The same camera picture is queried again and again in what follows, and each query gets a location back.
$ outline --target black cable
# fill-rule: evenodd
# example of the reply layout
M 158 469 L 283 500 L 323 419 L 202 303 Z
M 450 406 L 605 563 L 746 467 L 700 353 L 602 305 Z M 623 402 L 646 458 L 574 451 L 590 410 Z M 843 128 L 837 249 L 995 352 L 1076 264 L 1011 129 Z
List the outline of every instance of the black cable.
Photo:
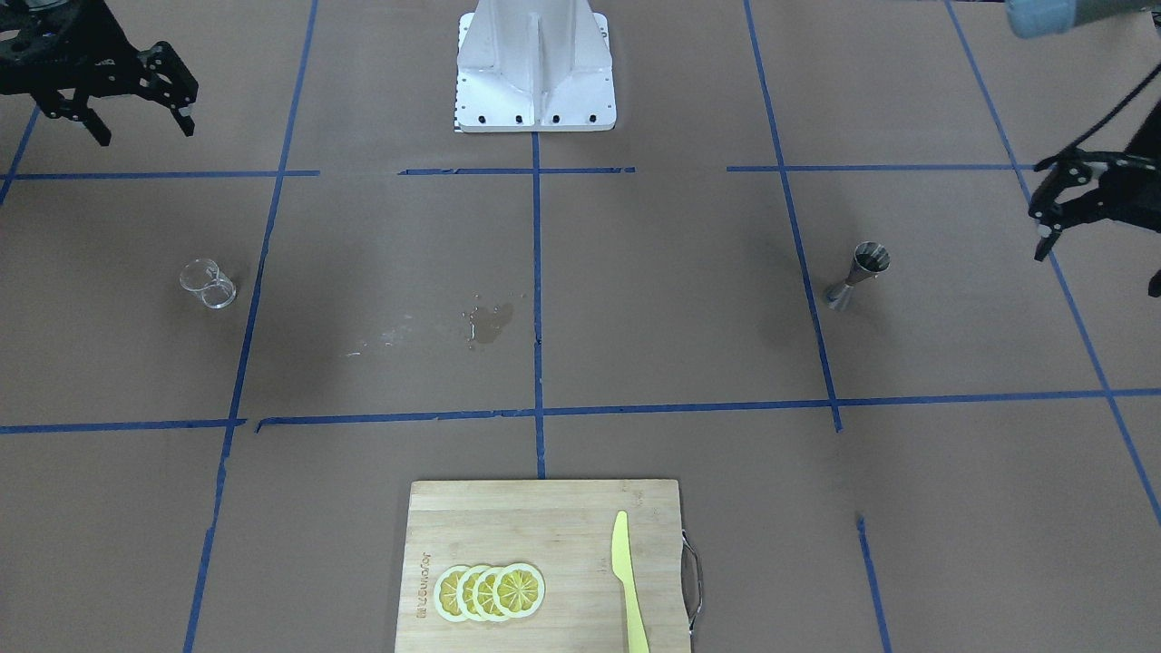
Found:
M 1142 79 L 1141 82 L 1137 85 L 1137 88 L 1133 88 L 1128 93 L 1128 95 L 1125 95 L 1124 100 L 1122 100 L 1120 102 L 1118 102 L 1117 106 L 1113 107 L 1111 112 L 1109 112 L 1109 114 L 1106 116 L 1104 116 L 1103 119 L 1101 119 L 1101 122 L 1094 124 L 1093 128 L 1089 129 L 1088 131 L 1086 131 L 1084 134 L 1081 134 L 1080 138 L 1077 138 L 1077 139 L 1073 141 L 1072 143 L 1069 143 L 1068 146 L 1066 146 L 1063 151 L 1068 151 L 1068 150 L 1075 149 L 1077 145 L 1080 145 L 1084 141 L 1088 141 L 1088 138 L 1090 136 L 1093 136 L 1094 134 L 1096 134 L 1097 131 L 1099 131 L 1102 127 L 1109 124 L 1109 121 L 1111 121 L 1112 119 L 1117 117 L 1117 114 L 1119 114 L 1122 112 L 1122 109 L 1124 109 L 1126 106 L 1128 106 L 1130 102 L 1132 102 L 1138 95 L 1140 95 L 1141 91 L 1145 91 L 1145 87 L 1148 86 L 1149 82 L 1153 81 L 1156 78 L 1158 74 L 1161 74 L 1161 64 L 1158 64 L 1156 67 L 1153 69 L 1153 72 L 1151 72 L 1149 74 L 1147 74 L 1145 77 L 1145 79 Z

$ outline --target clear glass cup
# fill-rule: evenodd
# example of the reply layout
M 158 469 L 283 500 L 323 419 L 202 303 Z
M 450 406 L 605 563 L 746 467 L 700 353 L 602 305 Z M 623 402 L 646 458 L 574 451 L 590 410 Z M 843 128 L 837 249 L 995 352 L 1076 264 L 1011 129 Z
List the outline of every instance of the clear glass cup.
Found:
M 225 308 L 238 295 L 233 281 L 222 274 L 216 263 L 208 258 L 190 261 L 178 278 L 181 287 L 193 293 L 207 308 Z

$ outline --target knife handle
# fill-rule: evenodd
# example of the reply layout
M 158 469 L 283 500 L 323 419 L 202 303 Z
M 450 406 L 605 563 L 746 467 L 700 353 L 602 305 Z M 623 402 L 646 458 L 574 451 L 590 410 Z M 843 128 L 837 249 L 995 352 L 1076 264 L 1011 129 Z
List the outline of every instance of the knife handle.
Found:
M 629 583 L 625 583 L 625 620 L 629 626 L 629 653 L 649 653 L 646 623 L 641 619 L 641 605 L 637 604 L 637 589 Z

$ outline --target metal handle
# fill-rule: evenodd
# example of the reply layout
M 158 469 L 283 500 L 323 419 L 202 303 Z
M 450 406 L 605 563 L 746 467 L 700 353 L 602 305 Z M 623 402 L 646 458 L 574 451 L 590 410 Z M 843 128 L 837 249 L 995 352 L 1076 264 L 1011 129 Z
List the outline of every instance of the metal handle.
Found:
M 704 600 L 705 593 L 702 591 L 702 586 L 701 586 L 701 557 L 698 555 L 698 550 L 693 548 L 693 545 L 690 544 L 690 536 L 685 532 L 685 529 L 682 529 L 682 550 L 683 552 L 684 551 L 690 552 L 690 555 L 693 558 L 693 568 L 698 574 L 697 577 L 698 605 L 693 609 L 693 613 L 690 613 L 688 605 L 685 607 L 686 615 L 690 617 L 690 637 L 692 638 L 694 623 L 697 623 L 698 615 L 701 613 L 701 608 L 705 604 Z

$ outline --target blue tape line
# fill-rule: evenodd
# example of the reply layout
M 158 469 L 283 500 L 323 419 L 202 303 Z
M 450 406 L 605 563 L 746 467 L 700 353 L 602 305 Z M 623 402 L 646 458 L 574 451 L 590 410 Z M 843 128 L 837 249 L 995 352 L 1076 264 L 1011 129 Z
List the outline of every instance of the blue tape line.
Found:
M 633 174 L 636 167 L 542 167 L 540 174 Z
M 758 81 L 762 84 L 762 98 L 766 102 L 766 119 L 770 121 L 770 137 L 774 144 L 774 156 L 778 158 L 779 175 L 783 181 L 783 193 L 786 195 L 786 213 L 791 221 L 791 232 L 794 235 L 794 250 L 798 252 L 799 270 L 802 273 L 802 288 L 806 292 L 807 306 L 810 308 L 810 321 L 814 323 L 814 336 L 819 342 L 819 361 L 822 365 L 822 376 L 827 382 L 827 396 L 830 399 L 830 411 L 835 419 L 835 431 L 843 430 L 843 418 L 838 412 L 838 401 L 835 395 L 835 380 L 830 374 L 830 361 L 827 359 L 827 342 L 822 336 L 822 323 L 819 321 L 819 307 L 814 301 L 814 288 L 810 285 L 810 272 L 806 263 L 806 250 L 802 247 L 802 234 L 799 230 L 798 214 L 794 210 L 794 194 L 791 192 L 791 179 L 786 173 L 786 159 L 783 157 L 783 143 L 778 136 L 778 121 L 774 119 L 774 103 L 770 99 L 770 86 L 766 84 L 766 69 L 762 63 L 762 51 L 758 49 L 758 33 L 753 26 L 753 12 L 750 0 L 745 5 L 745 21 L 750 28 L 750 44 L 753 48 L 753 62 L 758 66 Z
M 1104 390 L 1059 390 L 1046 393 L 1003 393 L 981 395 L 930 395 L 930 396 L 895 396 L 841 399 L 839 406 L 914 406 L 936 403 L 986 403 L 1005 401 L 1047 401 L 1065 399 L 1103 399 Z
M 532 174 L 532 170 L 527 167 L 420 167 L 399 172 L 399 175 L 414 177 L 440 174 Z
M 454 174 L 632 174 L 637 168 L 629 167 L 419 167 L 408 168 L 399 175 L 438 177 Z
M 749 401 L 723 403 L 651 403 L 640 406 L 577 406 L 546 408 L 549 417 L 572 415 L 640 415 L 650 412 L 719 412 L 735 410 L 786 410 L 792 408 L 830 408 L 829 400 Z
M 956 15 L 956 9 L 952 7 L 951 0 L 944 0 L 944 7 L 947 9 L 947 15 L 951 16 L 952 24 L 956 26 L 956 34 L 959 35 L 960 44 L 962 44 L 964 52 L 967 55 L 967 60 L 972 65 L 972 72 L 975 74 L 975 80 L 980 85 L 980 91 L 983 93 L 983 99 L 988 105 L 988 110 L 991 112 L 991 120 L 995 121 L 996 129 L 1000 131 L 1000 139 L 1003 141 L 1004 149 L 1008 151 L 1008 158 L 1011 162 L 1012 171 L 1019 180 L 1021 189 L 1024 191 L 1024 199 L 1031 202 L 1032 193 L 1029 191 L 1027 184 L 1024 181 L 1024 174 L 1021 172 L 1019 165 L 1016 163 L 1016 155 L 1012 152 L 1008 132 L 1004 130 L 1003 122 L 1000 120 L 1000 113 L 996 110 L 995 102 L 991 101 L 991 93 L 988 92 L 988 86 L 983 81 L 983 76 L 980 73 L 980 66 L 976 65 L 975 55 L 972 52 L 972 45 L 967 42 L 967 35 L 964 34 L 964 28 L 959 23 L 959 17 Z M 1076 322 L 1076 329 L 1080 331 L 1081 339 L 1084 342 L 1084 349 L 1088 351 L 1089 360 L 1093 363 L 1093 369 L 1096 371 L 1097 379 L 1101 381 L 1101 388 L 1104 390 L 1105 400 L 1109 402 L 1109 409 L 1112 410 L 1113 419 L 1116 419 L 1117 428 L 1120 430 L 1120 438 L 1125 443 L 1125 449 L 1128 451 L 1128 457 L 1133 461 L 1133 467 L 1137 468 L 1137 476 L 1141 482 L 1141 488 L 1145 490 L 1145 496 L 1148 498 L 1149 505 L 1153 508 L 1153 516 L 1156 518 L 1158 524 L 1161 525 L 1161 503 L 1158 502 L 1156 493 L 1153 490 L 1153 483 L 1149 481 L 1148 473 L 1145 471 L 1145 465 L 1141 464 L 1140 455 L 1137 453 L 1137 445 L 1133 444 L 1133 437 L 1130 435 L 1128 426 L 1125 424 L 1125 419 L 1120 414 L 1120 407 L 1117 406 L 1117 397 L 1112 392 L 1112 388 L 1109 386 L 1109 379 L 1104 373 L 1104 368 L 1101 366 L 1101 360 L 1096 354 L 1096 347 L 1093 346 L 1093 340 L 1089 338 L 1088 329 L 1084 326 L 1084 320 L 1081 317 L 1080 308 L 1076 306 L 1076 300 L 1073 297 L 1073 293 L 1068 287 L 1068 280 L 1065 279 L 1065 272 L 1060 267 L 1057 253 L 1050 253 L 1048 260 L 1052 263 L 1052 270 L 1057 275 L 1057 281 L 1060 282 L 1060 288 L 1065 293 L 1065 299 L 1068 302 L 1068 310 L 1072 311 L 1073 321 Z
M 186 643 L 182 646 L 182 653 L 193 653 L 194 639 L 197 636 L 205 579 L 210 573 L 210 553 L 214 551 L 214 536 L 217 534 L 217 519 L 222 512 L 222 495 L 225 490 L 226 475 L 225 461 L 230 458 L 230 447 L 233 446 L 233 426 L 228 426 L 222 440 L 222 457 L 218 458 L 218 471 L 214 483 L 214 516 L 210 519 L 210 528 L 205 530 L 205 537 L 202 539 L 202 557 L 197 562 L 197 581 L 194 583 L 194 598 L 189 607 L 189 623 L 186 625 Z
M 1019 164 L 1032 170 L 1032 164 Z M 902 172 L 902 171 L 973 171 L 1011 170 L 1011 164 L 856 164 L 856 165 L 730 165 L 726 172 Z
M 307 417 L 267 417 L 258 423 L 254 432 L 272 424 L 385 424 L 391 422 L 431 422 L 452 419 L 490 419 L 493 417 L 532 417 L 534 409 L 457 410 L 445 412 L 385 412 L 380 415 L 315 415 Z
M 543 356 L 543 277 L 540 246 L 540 134 L 532 132 L 532 282 L 533 282 L 533 329 L 536 340 L 533 350 L 536 394 L 536 478 L 547 479 L 548 467 L 545 462 L 545 356 Z
M 1125 390 L 1112 390 L 1112 396 L 1161 396 L 1161 388 L 1132 388 Z
M 871 545 L 867 543 L 866 519 L 859 515 L 859 547 L 863 548 L 863 565 L 867 569 L 867 584 L 871 586 L 871 601 L 874 602 L 874 618 L 879 622 L 879 639 L 882 641 L 882 653 L 890 653 L 890 633 L 887 631 L 887 616 L 882 610 L 882 595 L 879 594 L 879 577 L 874 573 L 874 561 L 871 560 Z
M 207 170 L 190 172 L 45 172 L 17 174 L 20 181 L 59 181 L 71 179 L 233 179 L 233 178 L 275 178 L 283 177 L 318 177 L 317 170 Z
M 33 114 L 28 116 L 28 124 L 24 125 L 24 135 L 21 136 L 20 145 L 16 146 L 16 153 L 12 158 L 12 166 L 8 167 L 8 174 L 5 175 L 3 186 L 0 187 L 0 206 L 8 199 L 8 191 L 12 189 L 12 182 L 16 179 L 16 170 L 20 168 L 20 162 L 24 158 L 24 150 L 28 149 L 28 141 L 33 137 L 33 129 L 36 128 L 38 115 L 41 115 L 41 109 L 34 105 Z
M 221 429 L 223 426 L 237 426 L 245 423 L 245 419 L 178 419 L 168 422 L 100 422 L 92 424 L 19 424 L 0 426 L 0 436 L 19 433 L 95 433 L 101 431 Z
M 238 374 L 233 385 L 233 397 L 230 401 L 230 417 L 238 417 L 241 402 L 241 389 L 246 382 L 246 365 L 250 363 L 250 349 L 254 336 L 254 323 L 258 320 L 258 306 L 262 295 L 262 275 L 266 272 L 266 257 L 271 251 L 271 234 L 279 213 L 279 201 L 282 196 L 282 184 L 286 180 L 287 162 L 290 158 L 290 144 L 294 141 L 294 125 L 298 116 L 298 100 L 302 96 L 303 82 L 307 79 L 307 64 L 310 60 L 310 45 L 315 37 L 315 20 L 318 16 L 318 0 L 311 0 L 310 16 L 307 19 L 307 35 L 303 38 L 302 57 L 298 60 L 298 77 L 295 80 L 294 95 L 290 100 L 290 113 L 287 116 L 286 135 L 282 139 L 282 156 L 279 158 L 279 174 L 274 181 L 274 194 L 271 198 L 271 211 L 266 218 L 266 232 L 262 236 L 262 251 L 258 259 L 258 272 L 254 275 L 254 290 L 250 300 L 250 315 L 246 318 L 246 335 L 241 340 L 241 353 L 238 356 Z M 214 551 L 214 536 L 217 532 L 218 512 L 222 508 L 222 494 L 225 489 L 226 460 L 233 447 L 233 426 L 228 426 L 222 440 L 222 457 L 218 460 L 217 485 L 214 491 L 214 519 L 205 531 L 202 543 L 202 559 L 197 571 L 197 583 L 194 587 L 194 600 L 189 608 L 189 623 L 186 627 L 186 644 L 182 653 L 193 653 L 194 639 L 197 634 L 197 620 L 201 617 L 202 594 L 205 590 L 205 576 L 209 574 L 210 554 Z

